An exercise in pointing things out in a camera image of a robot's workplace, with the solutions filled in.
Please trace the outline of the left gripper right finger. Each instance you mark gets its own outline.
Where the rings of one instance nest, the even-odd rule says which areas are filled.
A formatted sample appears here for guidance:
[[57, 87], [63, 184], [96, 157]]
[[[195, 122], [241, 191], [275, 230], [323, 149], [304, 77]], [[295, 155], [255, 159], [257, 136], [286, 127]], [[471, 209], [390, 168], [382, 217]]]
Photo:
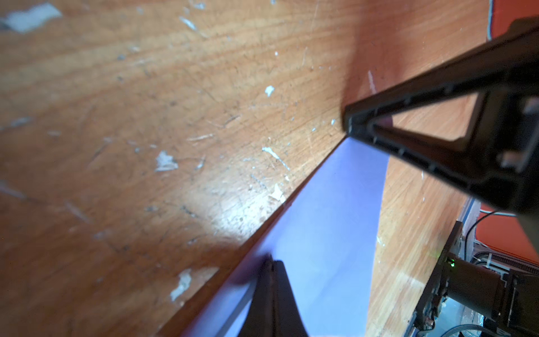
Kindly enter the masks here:
[[273, 262], [274, 336], [308, 336], [282, 261]]

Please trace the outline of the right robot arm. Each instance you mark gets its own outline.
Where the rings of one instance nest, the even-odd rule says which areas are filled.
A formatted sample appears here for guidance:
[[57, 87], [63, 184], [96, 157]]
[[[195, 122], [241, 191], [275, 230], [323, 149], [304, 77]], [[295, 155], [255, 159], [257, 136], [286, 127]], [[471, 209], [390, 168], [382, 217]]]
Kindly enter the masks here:
[[[444, 140], [397, 129], [393, 115], [474, 94], [466, 134]], [[345, 107], [348, 136], [428, 172], [499, 211], [538, 245], [538, 18], [417, 77]], [[460, 255], [453, 231], [415, 307], [409, 331], [435, 328], [453, 299], [495, 322], [492, 336], [538, 335], [538, 276], [502, 276]]]

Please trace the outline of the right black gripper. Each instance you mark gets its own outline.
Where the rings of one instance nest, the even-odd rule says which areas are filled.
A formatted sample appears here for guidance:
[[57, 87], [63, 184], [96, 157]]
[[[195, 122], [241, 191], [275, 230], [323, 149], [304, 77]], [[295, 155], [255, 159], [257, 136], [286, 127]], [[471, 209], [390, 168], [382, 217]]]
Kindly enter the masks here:
[[[477, 94], [465, 136], [444, 140], [387, 125], [403, 112]], [[499, 209], [538, 235], [538, 17], [408, 81], [348, 105], [348, 136]]]

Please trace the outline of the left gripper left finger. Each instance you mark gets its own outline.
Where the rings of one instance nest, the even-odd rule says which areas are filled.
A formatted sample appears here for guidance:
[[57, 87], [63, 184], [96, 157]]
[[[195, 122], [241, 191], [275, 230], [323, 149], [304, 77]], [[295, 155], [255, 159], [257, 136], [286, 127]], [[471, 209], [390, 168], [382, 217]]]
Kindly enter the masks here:
[[251, 305], [238, 336], [274, 335], [274, 290], [274, 260], [270, 256], [262, 264]]

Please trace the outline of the dark purple square paper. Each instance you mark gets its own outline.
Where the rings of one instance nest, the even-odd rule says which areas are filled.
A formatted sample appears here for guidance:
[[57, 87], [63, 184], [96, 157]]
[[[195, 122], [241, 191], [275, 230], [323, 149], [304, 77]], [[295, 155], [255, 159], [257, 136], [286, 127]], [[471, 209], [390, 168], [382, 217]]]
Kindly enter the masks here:
[[238, 310], [267, 258], [282, 261], [310, 336], [365, 336], [389, 157], [351, 138], [268, 228], [186, 336], [236, 336]]

